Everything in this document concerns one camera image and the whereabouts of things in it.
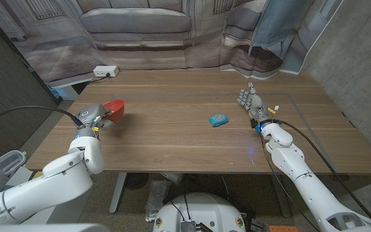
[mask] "gray couch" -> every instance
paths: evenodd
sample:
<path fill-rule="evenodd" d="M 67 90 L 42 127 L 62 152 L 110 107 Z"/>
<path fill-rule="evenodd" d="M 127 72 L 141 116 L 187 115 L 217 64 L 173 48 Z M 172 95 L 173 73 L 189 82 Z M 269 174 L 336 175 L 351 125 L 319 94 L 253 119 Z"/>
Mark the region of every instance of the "gray couch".
<path fill-rule="evenodd" d="M 233 8 L 227 16 L 225 34 L 251 40 L 266 1 L 248 1 Z"/>
<path fill-rule="evenodd" d="M 191 39 L 188 0 L 73 0 L 82 27 L 99 45 L 183 45 Z"/>

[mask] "red bowl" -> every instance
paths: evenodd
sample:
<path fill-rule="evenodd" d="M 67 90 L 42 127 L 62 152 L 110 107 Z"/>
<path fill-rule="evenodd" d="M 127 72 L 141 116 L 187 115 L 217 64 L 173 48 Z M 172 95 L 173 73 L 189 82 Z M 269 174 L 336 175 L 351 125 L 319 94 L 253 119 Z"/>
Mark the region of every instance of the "red bowl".
<path fill-rule="evenodd" d="M 113 122 L 120 120 L 124 114 L 124 103 L 124 99 L 114 99 L 104 103 L 103 106 L 107 107 L 111 111 L 111 114 L 103 117 L 103 119 L 109 119 Z"/>

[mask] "power strip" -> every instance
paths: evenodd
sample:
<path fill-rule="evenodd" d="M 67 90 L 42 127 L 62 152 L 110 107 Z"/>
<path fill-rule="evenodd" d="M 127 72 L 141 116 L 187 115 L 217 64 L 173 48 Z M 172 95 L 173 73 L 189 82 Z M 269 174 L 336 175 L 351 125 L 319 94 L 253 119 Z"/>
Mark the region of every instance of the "power strip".
<path fill-rule="evenodd" d="M 116 77 L 119 73 L 119 67 L 116 65 L 112 66 L 97 66 L 94 68 L 93 72 L 96 77 L 105 77 L 109 73 L 110 77 Z"/>

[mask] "wooden table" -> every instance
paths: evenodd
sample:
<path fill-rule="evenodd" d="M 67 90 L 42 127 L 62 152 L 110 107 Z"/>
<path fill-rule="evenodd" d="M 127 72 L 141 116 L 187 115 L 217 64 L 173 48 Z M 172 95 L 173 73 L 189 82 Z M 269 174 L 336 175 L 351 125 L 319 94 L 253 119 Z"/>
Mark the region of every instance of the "wooden table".
<path fill-rule="evenodd" d="M 335 170 L 371 175 L 371 146 L 307 73 L 279 73 L 259 81 L 237 72 L 120 72 L 116 78 L 87 86 L 69 111 L 76 114 L 92 104 L 126 100 L 124 117 L 100 132 L 106 170 L 270 174 L 260 137 L 237 102 L 249 81 L 266 107 L 280 106 L 275 118 L 309 136 Z M 217 113 L 229 121 L 213 128 L 208 118 Z M 331 174 L 301 135 L 282 127 L 293 135 L 315 173 Z M 41 170 L 65 155 L 74 136 L 72 121 L 63 117 L 27 168 Z"/>

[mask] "robotic arm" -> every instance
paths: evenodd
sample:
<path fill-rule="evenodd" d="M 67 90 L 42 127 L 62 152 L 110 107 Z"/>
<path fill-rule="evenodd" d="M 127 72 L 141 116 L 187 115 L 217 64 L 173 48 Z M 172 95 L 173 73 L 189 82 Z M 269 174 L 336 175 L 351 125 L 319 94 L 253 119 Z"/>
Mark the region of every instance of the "robotic arm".
<path fill-rule="evenodd" d="M 101 104 L 82 110 L 77 117 L 84 126 L 77 128 L 68 154 L 47 164 L 41 177 L 0 192 L 0 225 L 19 224 L 87 192 L 93 184 L 90 173 L 104 170 L 98 130 L 113 124 L 112 113 Z"/>
<path fill-rule="evenodd" d="M 274 165 L 293 181 L 321 230 L 371 231 L 371 219 L 348 209 L 336 199 L 307 166 L 303 152 L 293 143 L 290 133 L 269 117 L 251 83 L 249 88 L 249 92 L 241 90 L 237 101 L 256 121 L 256 129 L 268 140 L 265 147 Z"/>

